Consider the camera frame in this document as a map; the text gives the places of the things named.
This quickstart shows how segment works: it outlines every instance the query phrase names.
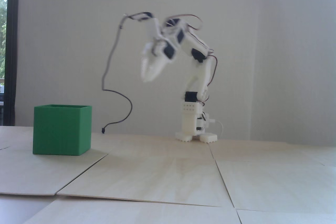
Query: green cube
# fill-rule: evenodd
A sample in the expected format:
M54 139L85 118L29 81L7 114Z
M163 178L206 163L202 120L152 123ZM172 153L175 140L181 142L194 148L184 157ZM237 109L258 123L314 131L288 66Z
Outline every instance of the green cube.
M35 107L33 154L83 154L91 148L91 116L91 106Z

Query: wall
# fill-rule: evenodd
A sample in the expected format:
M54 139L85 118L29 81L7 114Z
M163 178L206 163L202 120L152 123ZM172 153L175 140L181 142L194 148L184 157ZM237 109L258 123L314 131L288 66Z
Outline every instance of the wall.
M126 99L100 90L124 13L161 20L193 13L199 36L219 66L206 110L225 139L335 145L335 0L19 0L17 125L32 126L34 106L91 104L95 132L122 119ZM126 22L106 86L134 110L110 133L174 135L191 59L180 55L152 83L142 83L144 27ZM210 131L219 133L218 125Z
M251 139L336 144L336 1L259 0Z
M139 11L161 20L179 13L203 19L198 35L219 59L205 108L222 121L223 138L248 139L257 0L19 0L16 124L32 126L34 106L50 103L92 105L94 132L122 119L129 103L102 92L101 76L120 19ZM180 55L154 82L142 83L144 32L132 21L122 31L106 87L130 97L134 110L107 132L174 135L180 130L180 96L192 59ZM211 130L220 132L218 125Z

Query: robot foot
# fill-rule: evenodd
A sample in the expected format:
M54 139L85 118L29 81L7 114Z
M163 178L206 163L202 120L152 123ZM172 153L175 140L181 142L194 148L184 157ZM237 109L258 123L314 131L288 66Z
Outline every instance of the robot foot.
M217 135L212 133L200 134L199 137L200 137L199 140L203 143L212 143L217 141Z
M182 132L175 133L175 137L177 138L177 140L180 140L180 141L183 141L183 142L189 142L189 141L192 140L191 135L185 135Z

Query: white cable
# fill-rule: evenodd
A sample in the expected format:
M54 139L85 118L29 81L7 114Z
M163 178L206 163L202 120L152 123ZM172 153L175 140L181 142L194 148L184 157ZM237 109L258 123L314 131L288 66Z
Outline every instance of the white cable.
M221 127L222 127L222 130L221 130L221 132L220 132L220 137L219 138L221 138L222 137L222 135L223 135L223 130L224 130L224 127L223 127L223 123L221 123L220 121L216 121L216 122L219 122L221 125Z
M222 130L221 130L221 132L220 132L220 136L219 136L219 138L221 138L222 135L223 135L223 131L224 131L223 123L221 123L220 121L217 121L217 120L215 120L215 119L209 119L209 122L210 122L210 123L215 123L215 122L220 123L220 126L222 127Z

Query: plywood sheet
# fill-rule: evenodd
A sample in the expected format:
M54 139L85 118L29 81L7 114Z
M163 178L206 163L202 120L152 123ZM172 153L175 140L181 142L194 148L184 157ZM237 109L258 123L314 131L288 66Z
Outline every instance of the plywood sheet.
M208 144L174 137L92 133L91 148L118 156L212 159Z
M54 195L105 155L96 150L80 156L33 155L31 150L0 151L0 193Z
M115 200L56 200L25 224L240 224L235 209Z
M22 224L53 202L56 197L0 195L0 223Z
M216 160L318 164L297 148L284 142L219 140L209 146Z
M336 214L237 210L241 224L335 224Z
M293 145L323 165L336 166L336 147Z
M214 160L109 154L59 194L232 206Z
M32 150L33 127L0 126L0 149Z
M238 209L334 213L336 168L322 165L217 161Z

